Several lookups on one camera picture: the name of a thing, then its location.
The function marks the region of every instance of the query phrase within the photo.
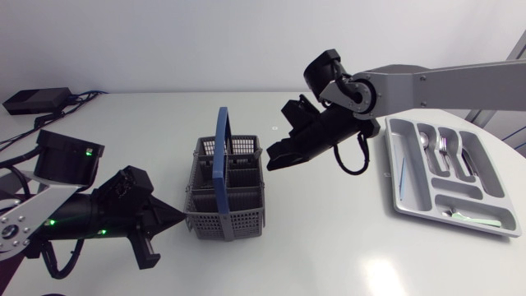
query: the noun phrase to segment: black power adapter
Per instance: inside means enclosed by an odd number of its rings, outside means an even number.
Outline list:
[[[3,102],[3,106],[10,115],[57,113],[66,107],[70,95],[67,87],[21,90]]]

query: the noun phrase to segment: white wall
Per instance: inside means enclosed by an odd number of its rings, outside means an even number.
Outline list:
[[[525,1],[0,0],[0,100],[17,90],[305,90],[336,48],[351,73],[503,60]]]

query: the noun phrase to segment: cutlery basket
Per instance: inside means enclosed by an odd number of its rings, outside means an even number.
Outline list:
[[[200,239],[260,236],[265,195],[257,136],[232,136],[228,110],[219,110],[215,137],[197,140],[185,212]]]

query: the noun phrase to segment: cutlery tray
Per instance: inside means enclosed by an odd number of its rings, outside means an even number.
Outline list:
[[[492,234],[520,236],[510,196],[475,133],[393,117],[386,118],[385,125],[394,208],[398,212]],[[426,149],[420,141],[421,132],[429,139]],[[446,139],[445,152],[441,151],[442,137]],[[447,215],[453,209],[472,219],[500,221],[501,226]]]

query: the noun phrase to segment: white table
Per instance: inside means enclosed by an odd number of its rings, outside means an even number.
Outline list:
[[[105,145],[94,187],[119,169],[144,169],[154,196],[182,210],[192,152],[215,134],[228,106],[233,134],[253,134],[267,148],[290,131],[280,110],[297,93],[102,95],[52,132]],[[487,132],[440,110],[407,118],[478,133],[526,227],[526,160]],[[34,115],[0,111],[0,139],[32,126]],[[385,126],[383,118],[379,122]],[[37,133],[0,153],[35,146]],[[126,238],[88,240],[75,270],[54,280],[42,259],[25,259],[5,295],[525,295],[526,237],[503,238],[394,211],[384,131],[369,141],[363,175],[340,170],[332,151],[298,166],[264,170],[266,227],[259,238],[204,241],[184,223],[157,235],[157,266],[140,271]],[[340,146],[347,166],[362,165],[356,138]],[[263,164],[268,162],[263,154]],[[19,165],[33,169],[36,160]],[[63,266],[73,241],[55,242]]]

